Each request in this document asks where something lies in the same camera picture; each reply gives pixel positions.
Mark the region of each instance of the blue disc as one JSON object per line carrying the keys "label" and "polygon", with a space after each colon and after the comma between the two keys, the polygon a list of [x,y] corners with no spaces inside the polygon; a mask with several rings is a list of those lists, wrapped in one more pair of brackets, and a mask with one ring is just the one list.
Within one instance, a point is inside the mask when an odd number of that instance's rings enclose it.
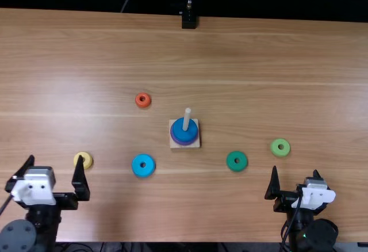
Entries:
{"label": "blue disc", "polygon": [[139,154],[134,157],[132,170],[138,177],[148,177],[154,173],[156,168],[155,160],[148,154]]}
{"label": "blue disc", "polygon": [[187,131],[183,130],[184,118],[177,119],[172,125],[172,134],[180,142],[194,142],[198,136],[198,127],[196,123],[190,119]]}

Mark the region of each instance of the purple ring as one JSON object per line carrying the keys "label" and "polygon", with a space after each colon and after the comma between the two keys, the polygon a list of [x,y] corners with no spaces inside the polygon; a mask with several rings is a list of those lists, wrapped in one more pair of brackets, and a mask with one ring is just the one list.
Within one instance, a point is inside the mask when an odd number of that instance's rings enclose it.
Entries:
{"label": "purple ring", "polygon": [[197,139],[198,139],[198,134],[199,134],[199,130],[198,130],[198,133],[197,133],[197,136],[192,140],[192,141],[189,141],[189,142],[180,142],[175,136],[174,136],[174,133],[173,133],[173,126],[174,124],[171,125],[171,128],[170,128],[170,135],[171,135],[171,138],[174,140],[174,142],[176,142],[176,144],[180,144],[181,146],[188,146],[190,144],[193,144]]}

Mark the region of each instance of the table surface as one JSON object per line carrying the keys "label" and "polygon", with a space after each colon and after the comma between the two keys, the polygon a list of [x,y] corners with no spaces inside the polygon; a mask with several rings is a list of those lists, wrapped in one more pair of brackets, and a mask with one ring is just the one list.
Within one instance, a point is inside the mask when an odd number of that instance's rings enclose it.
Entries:
{"label": "table surface", "polygon": [[[279,242],[286,215],[264,199],[272,166],[284,190],[317,169],[337,194],[319,217],[340,242],[368,241],[368,25],[200,23],[1,9],[0,182],[34,154],[55,191],[72,191],[73,157],[88,151],[91,200],[62,212],[58,241]],[[188,106],[202,147],[171,151],[168,121]],[[271,153],[275,138],[288,157]],[[249,158],[241,173],[225,164],[234,150]],[[131,170],[140,153],[156,160],[146,180]],[[24,215],[11,202],[0,227]]]}

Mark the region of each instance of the yellow ring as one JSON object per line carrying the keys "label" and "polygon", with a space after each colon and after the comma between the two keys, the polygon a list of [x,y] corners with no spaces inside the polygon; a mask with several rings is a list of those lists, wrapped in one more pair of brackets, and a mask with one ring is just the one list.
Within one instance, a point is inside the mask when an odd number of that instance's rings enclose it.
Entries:
{"label": "yellow ring", "polygon": [[93,158],[90,154],[84,152],[84,151],[81,151],[79,153],[77,153],[75,156],[74,156],[74,166],[76,166],[76,163],[78,161],[78,158],[79,156],[82,156],[83,157],[83,167],[86,169],[89,169],[92,164],[93,164]]}

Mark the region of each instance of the green ring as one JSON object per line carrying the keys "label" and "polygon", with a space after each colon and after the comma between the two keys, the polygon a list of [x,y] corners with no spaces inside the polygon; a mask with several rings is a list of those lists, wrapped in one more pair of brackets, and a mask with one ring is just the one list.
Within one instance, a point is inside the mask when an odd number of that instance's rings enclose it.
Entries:
{"label": "green ring", "polygon": [[271,151],[277,157],[285,157],[290,152],[290,144],[285,139],[276,139],[271,143]]}
{"label": "green ring", "polygon": [[232,171],[242,171],[248,166],[248,159],[241,151],[233,151],[226,157],[226,164]]}

